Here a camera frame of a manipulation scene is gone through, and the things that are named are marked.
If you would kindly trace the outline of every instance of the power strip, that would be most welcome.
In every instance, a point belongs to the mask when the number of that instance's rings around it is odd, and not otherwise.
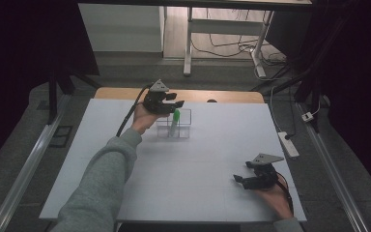
[[[287,135],[287,132],[279,132],[279,140],[281,140],[282,145],[285,148],[285,151],[288,153],[288,156],[290,158],[296,158],[300,154],[298,153],[297,149],[294,146],[294,143],[292,143],[291,139],[286,139],[285,136]]]

